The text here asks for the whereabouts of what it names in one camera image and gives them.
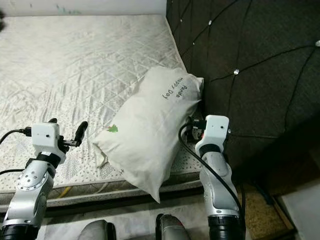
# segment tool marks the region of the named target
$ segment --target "dark upholstered headboard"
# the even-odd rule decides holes
[[[319,142],[319,0],[168,0],[167,19],[187,71],[205,79],[203,114],[230,119],[236,171]]]

